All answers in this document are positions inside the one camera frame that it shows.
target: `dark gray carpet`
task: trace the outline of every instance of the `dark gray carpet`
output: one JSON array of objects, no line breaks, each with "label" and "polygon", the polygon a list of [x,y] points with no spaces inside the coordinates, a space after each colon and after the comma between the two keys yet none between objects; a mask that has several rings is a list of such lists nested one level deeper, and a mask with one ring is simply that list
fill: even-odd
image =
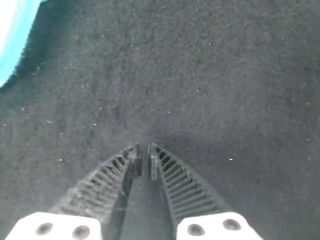
[{"label": "dark gray carpet", "polygon": [[[107,156],[156,142],[266,240],[319,239],[319,11],[317,0],[44,3],[0,91],[0,236]],[[157,227],[143,207],[139,226]],[[164,239],[147,228],[124,238]]]}]

